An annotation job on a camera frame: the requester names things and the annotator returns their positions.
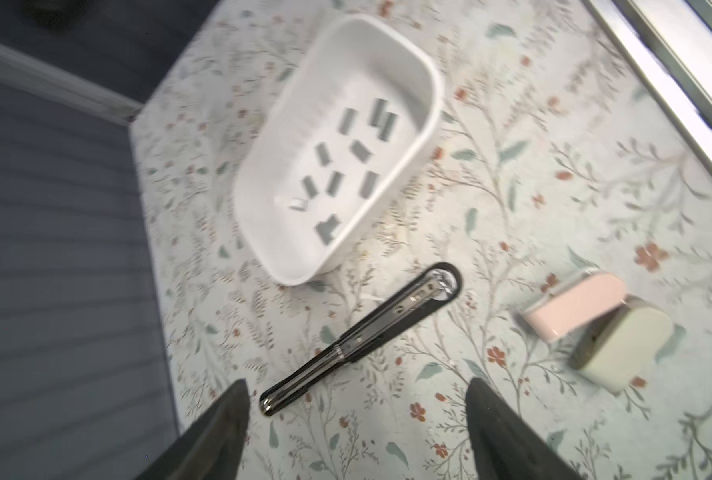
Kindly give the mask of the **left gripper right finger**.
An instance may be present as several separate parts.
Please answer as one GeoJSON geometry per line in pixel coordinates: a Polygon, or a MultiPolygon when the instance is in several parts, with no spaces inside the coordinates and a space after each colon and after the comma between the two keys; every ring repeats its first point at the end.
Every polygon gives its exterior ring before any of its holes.
{"type": "Polygon", "coordinates": [[[470,381],[465,409],[471,451],[480,479],[580,477],[482,379],[470,381]]]}

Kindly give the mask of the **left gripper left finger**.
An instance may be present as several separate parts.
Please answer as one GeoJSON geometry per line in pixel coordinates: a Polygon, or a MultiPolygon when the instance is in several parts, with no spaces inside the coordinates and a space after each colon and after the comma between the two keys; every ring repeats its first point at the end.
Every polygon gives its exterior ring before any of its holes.
{"type": "Polygon", "coordinates": [[[235,479],[250,419],[245,380],[234,382],[140,479],[235,479]]]}

